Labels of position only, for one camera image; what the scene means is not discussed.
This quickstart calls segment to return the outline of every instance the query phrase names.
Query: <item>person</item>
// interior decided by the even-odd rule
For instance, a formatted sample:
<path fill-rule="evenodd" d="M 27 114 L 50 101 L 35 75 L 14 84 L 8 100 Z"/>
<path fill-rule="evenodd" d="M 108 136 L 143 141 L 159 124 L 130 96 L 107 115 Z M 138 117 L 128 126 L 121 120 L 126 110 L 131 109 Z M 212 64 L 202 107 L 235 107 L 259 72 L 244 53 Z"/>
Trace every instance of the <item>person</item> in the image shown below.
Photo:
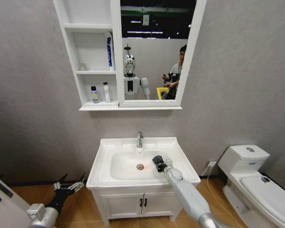
<path fill-rule="evenodd" d="M 163 80 L 170 82 L 167 87 L 170 90 L 172 90 L 170 92 L 171 95 L 169 96 L 169 97 L 172 96 L 172 98 L 167 98 L 167 99 L 175 99 L 177 86 L 179 84 L 182 64 L 183 64 L 184 58 L 185 58 L 186 48 L 187 48 L 187 45 L 181 47 L 180 55 L 179 55 L 179 62 L 172 67 L 170 74 L 169 74 L 171 76 L 170 77 L 169 76 L 162 76 Z"/>

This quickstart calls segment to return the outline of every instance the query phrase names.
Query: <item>cabinet door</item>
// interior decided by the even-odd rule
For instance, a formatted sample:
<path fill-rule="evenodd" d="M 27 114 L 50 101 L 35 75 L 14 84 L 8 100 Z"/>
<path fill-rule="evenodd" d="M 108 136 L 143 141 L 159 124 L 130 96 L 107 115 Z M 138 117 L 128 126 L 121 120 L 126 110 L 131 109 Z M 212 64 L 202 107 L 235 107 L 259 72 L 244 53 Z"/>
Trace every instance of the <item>cabinet door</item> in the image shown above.
<path fill-rule="evenodd" d="M 182 206 L 174 192 L 145 193 L 142 206 L 142 215 L 167 216 L 178 214 Z"/>
<path fill-rule="evenodd" d="M 131 218 L 142 213 L 143 193 L 126 195 L 102 195 L 108 219 Z"/>

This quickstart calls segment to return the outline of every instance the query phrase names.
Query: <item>mirror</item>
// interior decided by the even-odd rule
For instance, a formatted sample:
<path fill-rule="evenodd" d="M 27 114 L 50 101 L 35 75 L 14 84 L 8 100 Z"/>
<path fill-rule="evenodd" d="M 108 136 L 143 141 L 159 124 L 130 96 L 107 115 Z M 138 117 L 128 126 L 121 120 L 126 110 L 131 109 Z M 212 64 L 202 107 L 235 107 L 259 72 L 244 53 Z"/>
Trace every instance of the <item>mirror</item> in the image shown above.
<path fill-rule="evenodd" d="M 196 1 L 120 0 L 120 6 L 125 100 L 175 100 Z"/>

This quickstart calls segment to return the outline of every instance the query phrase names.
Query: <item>mirror frame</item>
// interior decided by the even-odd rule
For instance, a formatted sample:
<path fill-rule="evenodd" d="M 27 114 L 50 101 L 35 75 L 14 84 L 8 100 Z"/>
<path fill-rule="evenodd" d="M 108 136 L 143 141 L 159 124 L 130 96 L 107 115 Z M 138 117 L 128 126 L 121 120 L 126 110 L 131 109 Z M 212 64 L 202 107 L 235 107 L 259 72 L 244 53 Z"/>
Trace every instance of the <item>mirror frame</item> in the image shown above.
<path fill-rule="evenodd" d="M 111 0 L 112 30 L 114 42 L 117 96 L 119 107 L 127 110 L 157 110 L 157 109 L 182 109 L 181 100 L 191 66 L 195 45 L 200 32 L 207 0 L 197 0 L 191 28 L 188 37 L 187 50 L 182 66 L 181 77 L 175 100 L 125 100 L 124 98 L 124 57 L 121 25 L 120 0 Z"/>

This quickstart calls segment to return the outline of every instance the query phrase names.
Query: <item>gray wall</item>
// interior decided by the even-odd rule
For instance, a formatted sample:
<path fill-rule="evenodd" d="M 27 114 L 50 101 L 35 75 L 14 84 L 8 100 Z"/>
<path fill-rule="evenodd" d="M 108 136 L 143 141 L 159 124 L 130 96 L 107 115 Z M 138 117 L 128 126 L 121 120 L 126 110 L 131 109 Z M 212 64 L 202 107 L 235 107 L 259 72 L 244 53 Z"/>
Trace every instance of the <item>gray wall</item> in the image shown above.
<path fill-rule="evenodd" d="M 149 81 L 151 100 L 158 100 L 156 88 L 163 87 L 162 75 L 170 73 L 179 61 L 180 48 L 187 43 L 187 39 L 123 38 L 123 47 L 129 44 L 132 48 L 130 52 L 135 57 L 134 73 L 139 78 L 145 77 Z M 136 99 L 145 99 L 142 89 L 139 90 Z"/>
<path fill-rule="evenodd" d="M 285 0 L 209 0 L 179 111 L 79 112 L 51 0 L 0 0 L 0 173 L 89 173 L 101 138 L 177 136 L 196 171 L 230 145 L 285 187 Z"/>

